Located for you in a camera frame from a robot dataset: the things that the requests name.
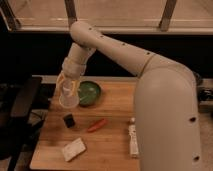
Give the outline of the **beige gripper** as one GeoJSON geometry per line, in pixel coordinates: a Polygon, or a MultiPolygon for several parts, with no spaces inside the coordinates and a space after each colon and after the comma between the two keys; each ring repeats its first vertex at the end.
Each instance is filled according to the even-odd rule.
{"type": "Polygon", "coordinates": [[[62,64],[62,72],[58,75],[56,80],[56,87],[61,90],[66,77],[72,79],[70,81],[70,96],[74,96],[78,93],[80,85],[79,79],[86,70],[85,64],[79,64],[73,61],[71,58],[66,57],[62,64]]]}

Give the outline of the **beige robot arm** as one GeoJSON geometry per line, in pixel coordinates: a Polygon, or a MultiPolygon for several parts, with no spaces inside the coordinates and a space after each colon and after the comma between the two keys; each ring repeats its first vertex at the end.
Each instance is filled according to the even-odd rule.
{"type": "Polygon", "coordinates": [[[202,171],[196,79],[186,66],[154,52],[103,35],[76,21],[74,40],[58,77],[59,103],[79,103],[78,80],[95,52],[138,78],[134,113],[141,171],[202,171]]]}

